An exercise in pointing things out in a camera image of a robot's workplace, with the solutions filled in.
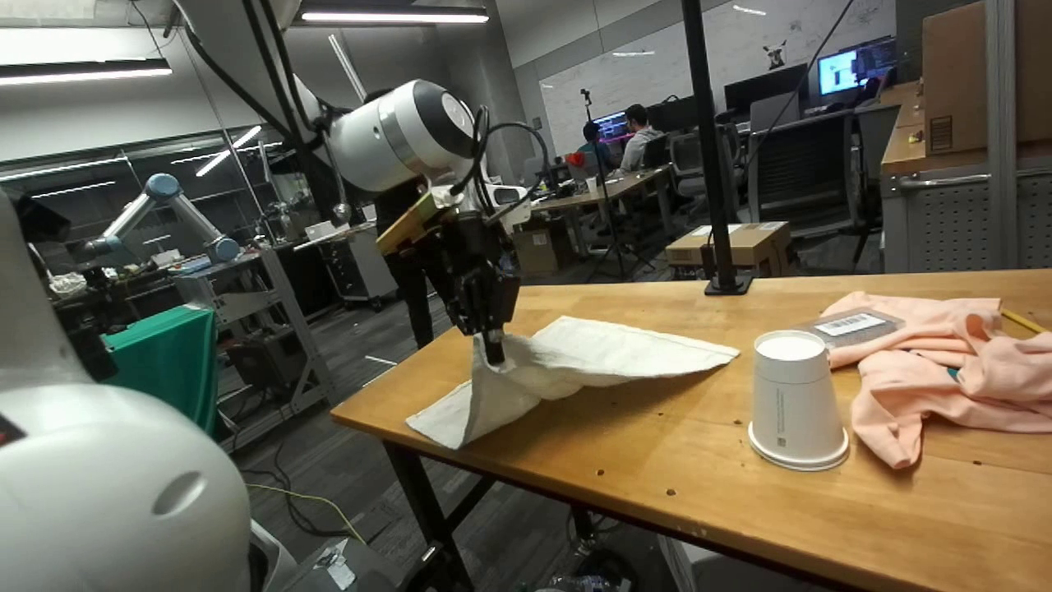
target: person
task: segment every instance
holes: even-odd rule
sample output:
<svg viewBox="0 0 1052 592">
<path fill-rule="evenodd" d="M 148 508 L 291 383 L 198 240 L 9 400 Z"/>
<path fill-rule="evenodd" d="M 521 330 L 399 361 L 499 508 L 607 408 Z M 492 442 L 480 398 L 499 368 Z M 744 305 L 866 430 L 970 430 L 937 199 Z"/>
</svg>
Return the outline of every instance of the person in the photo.
<svg viewBox="0 0 1052 592">
<path fill-rule="evenodd" d="M 636 170 L 644 170 L 648 167 L 648 146 L 664 139 L 650 117 L 648 117 L 648 109 L 644 105 L 631 105 L 626 109 L 626 117 L 629 117 L 629 129 L 631 129 L 631 139 L 626 146 L 626 155 L 623 155 L 623 173 L 636 173 Z"/>
<path fill-rule="evenodd" d="M 607 146 L 599 146 L 599 126 L 584 123 L 582 135 L 584 135 L 584 146 L 579 147 L 579 155 L 584 157 L 582 170 L 588 178 L 604 178 L 607 170 L 614 170 L 618 157 Z"/>
<path fill-rule="evenodd" d="M 417 204 L 429 183 L 411 178 L 374 202 L 374 234 L 386 234 L 411 204 Z M 429 283 L 448 302 L 453 297 L 453 275 L 445 265 L 445 249 L 436 237 L 425 237 L 409 249 L 387 253 L 387 270 L 399 287 L 399 299 L 409 308 L 409 323 L 416 330 L 417 348 L 434 340 L 431 305 L 429 305 Z"/>
</svg>

